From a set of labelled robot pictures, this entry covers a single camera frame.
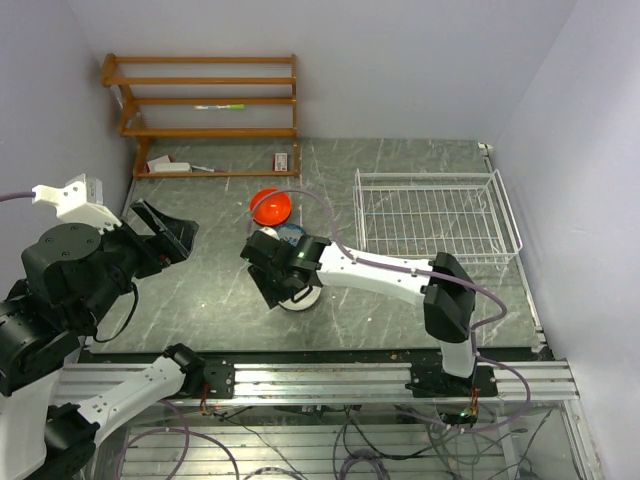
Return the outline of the white ribbed bowl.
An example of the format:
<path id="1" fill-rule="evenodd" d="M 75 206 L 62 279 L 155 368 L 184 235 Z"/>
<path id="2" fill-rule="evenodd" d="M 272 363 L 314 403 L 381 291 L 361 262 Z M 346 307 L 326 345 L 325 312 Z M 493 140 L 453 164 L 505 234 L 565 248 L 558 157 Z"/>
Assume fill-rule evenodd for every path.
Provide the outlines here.
<path id="1" fill-rule="evenodd" d="M 279 302 L 278 305 L 287 311 L 303 312 L 311 309 L 318 302 L 321 291 L 321 287 L 308 286 L 294 294 L 290 299 Z"/>

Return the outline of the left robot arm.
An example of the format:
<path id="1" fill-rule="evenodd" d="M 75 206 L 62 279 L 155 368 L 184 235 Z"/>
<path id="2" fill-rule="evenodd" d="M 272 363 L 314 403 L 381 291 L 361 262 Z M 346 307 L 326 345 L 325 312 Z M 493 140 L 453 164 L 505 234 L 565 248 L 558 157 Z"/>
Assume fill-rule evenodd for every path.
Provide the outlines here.
<path id="1" fill-rule="evenodd" d="M 205 389 L 206 365 L 189 347 L 168 347 L 144 370 L 78 403 L 52 402 L 66 358 L 94 336 L 137 281 L 185 261 L 197 223 L 134 204 L 149 233 L 106 209 L 47 230 L 22 253 L 25 278 L 1 304 L 1 475 L 68 479 L 120 426 L 154 403 Z"/>

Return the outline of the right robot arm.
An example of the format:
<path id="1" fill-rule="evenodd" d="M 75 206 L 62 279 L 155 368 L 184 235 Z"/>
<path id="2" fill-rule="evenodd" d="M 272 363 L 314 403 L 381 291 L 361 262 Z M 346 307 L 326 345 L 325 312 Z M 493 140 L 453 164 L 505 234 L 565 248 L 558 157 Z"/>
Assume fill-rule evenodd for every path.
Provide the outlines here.
<path id="1" fill-rule="evenodd" d="M 263 228 L 247 238 L 240 257 L 271 309 L 306 311 L 323 288 L 340 287 L 396 298 L 421 310 L 426 333 L 440 349 L 442 387 L 459 396 L 475 385 L 470 320 L 476 293 L 454 256 L 440 252 L 434 262 L 392 258 L 311 235 L 292 245 Z"/>

